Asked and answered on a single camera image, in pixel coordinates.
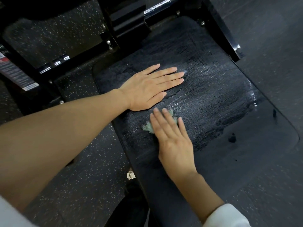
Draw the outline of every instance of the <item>forearm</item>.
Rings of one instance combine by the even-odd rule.
[[[176,182],[176,185],[202,223],[214,210],[224,204],[198,173],[187,176]]]
[[[68,102],[0,127],[0,194],[23,209],[128,108],[119,90]]]

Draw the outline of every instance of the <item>left hand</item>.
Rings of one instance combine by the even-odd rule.
[[[184,72],[174,73],[177,68],[172,67],[152,73],[159,67],[160,64],[156,64],[134,74],[119,88],[129,100],[128,109],[132,111],[149,109],[164,98],[165,90],[183,83],[184,79],[181,77]]]

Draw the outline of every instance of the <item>sticker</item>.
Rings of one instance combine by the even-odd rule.
[[[32,78],[26,75],[2,53],[0,53],[0,73],[2,73],[5,77],[10,79],[25,91],[39,86],[39,84],[37,84]]]

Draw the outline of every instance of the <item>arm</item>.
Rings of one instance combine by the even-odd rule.
[[[224,207],[224,202],[209,187],[204,178],[197,173],[193,145],[188,137],[182,118],[178,118],[178,126],[166,109],[163,109],[162,112],[164,117],[155,108],[154,113],[150,115],[151,124],[159,140],[159,159],[167,175],[176,184],[181,194],[199,217],[199,220],[205,223],[215,211],[216,216],[208,220],[209,225],[205,223],[205,226],[222,226],[220,225],[222,223],[225,223],[224,226],[235,226],[232,225],[235,223],[248,224],[239,226],[249,226],[247,219],[232,205],[227,204],[229,206],[222,211],[221,208]],[[236,221],[234,219],[227,220],[228,215],[226,213],[228,212],[230,216],[238,219]]]
[[[0,194],[18,210],[123,111],[160,102],[165,90],[183,82],[177,68],[154,65],[119,89],[43,110],[0,126]]]

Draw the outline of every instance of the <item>white sleeve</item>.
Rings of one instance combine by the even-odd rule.
[[[232,204],[224,204],[207,218],[203,227],[250,227],[250,225],[247,218]]]
[[[0,227],[35,227],[0,196]]]

